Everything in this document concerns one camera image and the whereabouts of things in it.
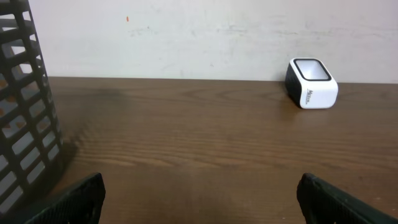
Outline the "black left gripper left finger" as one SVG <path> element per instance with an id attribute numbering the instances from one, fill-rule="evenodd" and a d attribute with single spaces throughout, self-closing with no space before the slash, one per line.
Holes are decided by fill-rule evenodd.
<path id="1" fill-rule="evenodd" d="M 25 223 L 97 224 L 106 190 L 97 172 L 63 189 L 48 199 L 37 202 L 28 211 Z"/>

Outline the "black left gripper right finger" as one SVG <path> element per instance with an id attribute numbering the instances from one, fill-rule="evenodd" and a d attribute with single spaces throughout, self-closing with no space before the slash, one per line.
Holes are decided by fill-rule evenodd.
<path id="1" fill-rule="evenodd" d="M 307 224 L 397 224 L 396 218 L 311 173 L 298 183 L 297 200 Z"/>

